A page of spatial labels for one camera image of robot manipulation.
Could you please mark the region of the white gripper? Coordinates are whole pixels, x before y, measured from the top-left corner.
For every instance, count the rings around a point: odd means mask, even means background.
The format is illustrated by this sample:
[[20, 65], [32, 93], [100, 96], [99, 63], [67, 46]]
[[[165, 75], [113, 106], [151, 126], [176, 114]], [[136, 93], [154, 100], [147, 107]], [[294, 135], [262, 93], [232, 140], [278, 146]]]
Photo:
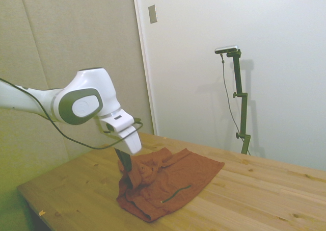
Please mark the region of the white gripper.
[[112, 133], [111, 138], [114, 143], [115, 152], [126, 171], [132, 170], [132, 161], [130, 155], [135, 155], [142, 149], [141, 141], [134, 126], [119, 132]]

